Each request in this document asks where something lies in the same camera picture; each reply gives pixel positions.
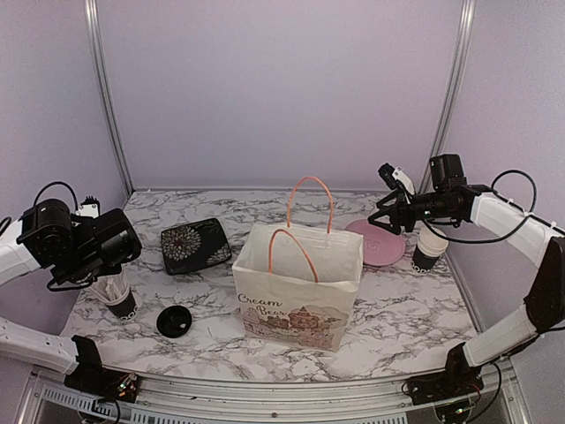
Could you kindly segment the stack of paper cups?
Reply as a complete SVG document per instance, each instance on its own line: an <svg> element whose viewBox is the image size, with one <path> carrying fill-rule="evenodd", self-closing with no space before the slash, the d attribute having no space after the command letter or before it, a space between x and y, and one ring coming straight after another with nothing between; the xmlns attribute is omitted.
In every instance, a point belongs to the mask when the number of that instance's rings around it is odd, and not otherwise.
<svg viewBox="0 0 565 424"><path fill-rule="evenodd" d="M412 255L411 266L419 274L428 273L446 252L446 235L434 228L424 227L418 234L418 241Z"/></svg>

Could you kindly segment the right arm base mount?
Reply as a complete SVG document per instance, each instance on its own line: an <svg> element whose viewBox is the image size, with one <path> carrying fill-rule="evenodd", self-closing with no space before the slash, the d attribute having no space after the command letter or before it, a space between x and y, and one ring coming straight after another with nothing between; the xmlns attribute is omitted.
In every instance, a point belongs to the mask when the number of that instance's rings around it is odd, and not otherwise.
<svg viewBox="0 0 565 424"><path fill-rule="evenodd" d="M444 369L407 379L401 390L414 405L448 400L484 389L482 367L471 366L463 351L464 343L449 350Z"/></svg>

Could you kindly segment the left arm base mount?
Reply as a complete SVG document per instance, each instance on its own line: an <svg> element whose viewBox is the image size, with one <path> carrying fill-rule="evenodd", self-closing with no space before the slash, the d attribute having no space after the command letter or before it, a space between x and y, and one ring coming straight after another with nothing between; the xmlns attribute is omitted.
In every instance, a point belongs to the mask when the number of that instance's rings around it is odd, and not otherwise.
<svg viewBox="0 0 565 424"><path fill-rule="evenodd" d="M71 341L77 348L78 365L64 378L66 387L109 400L136 401L140 378L135 373L106 368L93 340L73 336Z"/></svg>

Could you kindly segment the white printed paper bag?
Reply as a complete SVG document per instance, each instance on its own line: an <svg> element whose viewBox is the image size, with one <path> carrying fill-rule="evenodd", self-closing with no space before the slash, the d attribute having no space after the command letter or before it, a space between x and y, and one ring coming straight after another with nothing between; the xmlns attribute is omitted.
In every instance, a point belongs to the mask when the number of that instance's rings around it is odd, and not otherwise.
<svg viewBox="0 0 565 424"><path fill-rule="evenodd" d="M358 295L361 235L285 223L255 223L232 266L248 337L335 352Z"/></svg>

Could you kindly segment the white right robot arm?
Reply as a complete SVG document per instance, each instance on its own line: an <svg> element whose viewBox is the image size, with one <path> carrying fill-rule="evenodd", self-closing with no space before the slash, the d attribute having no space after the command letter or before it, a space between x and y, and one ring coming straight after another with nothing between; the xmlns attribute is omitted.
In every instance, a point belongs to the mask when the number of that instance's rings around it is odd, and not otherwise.
<svg viewBox="0 0 565 424"><path fill-rule="evenodd" d="M454 396L471 382L471 371L564 329L564 230L535 215L535 200L521 207L494 184L468 183L457 154L431 158L429 170L432 190L416 193L400 168L381 165L379 175L391 192L377 202L368 222L395 235L422 223L418 252L428 257L440 255L447 245L507 243L536 271L515 311L449 352L437 387Z"/></svg>

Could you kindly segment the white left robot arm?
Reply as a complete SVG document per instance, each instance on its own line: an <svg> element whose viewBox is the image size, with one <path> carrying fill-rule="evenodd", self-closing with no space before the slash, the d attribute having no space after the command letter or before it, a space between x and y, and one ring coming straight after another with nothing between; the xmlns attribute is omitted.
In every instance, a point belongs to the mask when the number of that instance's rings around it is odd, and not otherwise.
<svg viewBox="0 0 565 424"><path fill-rule="evenodd" d="M1 282L7 284L39 269L48 270L51 292L81 290L101 276L114 276L141 253L142 245L124 211L102 212L88 196L68 206L59 199L35 198L18 220L1 222ZM94 341L59 337L1 320L1 352L63 375L76 376L93 393L112 380Z"/></svg>

